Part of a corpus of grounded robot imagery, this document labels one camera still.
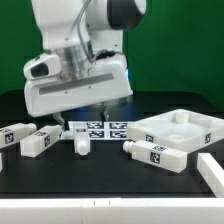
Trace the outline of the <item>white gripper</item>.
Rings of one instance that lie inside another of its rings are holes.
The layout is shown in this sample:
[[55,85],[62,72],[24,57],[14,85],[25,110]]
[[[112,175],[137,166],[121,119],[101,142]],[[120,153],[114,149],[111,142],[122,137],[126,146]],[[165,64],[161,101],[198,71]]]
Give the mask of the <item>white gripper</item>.
[[[61,112],[127,97],[132,94],[124,55],[97,60],[81,79],[64,81],[57,55],[42,54],[24,66],[24,88],[28,113],[32,117],[53,114],[65,130]],[[108,121],[112,105],[105,105],[101,118]]]

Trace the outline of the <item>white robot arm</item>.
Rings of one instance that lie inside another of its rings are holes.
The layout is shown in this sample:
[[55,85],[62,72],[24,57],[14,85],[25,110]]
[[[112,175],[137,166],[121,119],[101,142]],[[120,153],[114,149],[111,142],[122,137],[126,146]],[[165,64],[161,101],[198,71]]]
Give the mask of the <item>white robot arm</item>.
[[31,0],[44,53],[23,72],[28,113],[51,114],[61,125],[63,111],[105,107],[132,94],[123,33],[146,13],[146,0]]

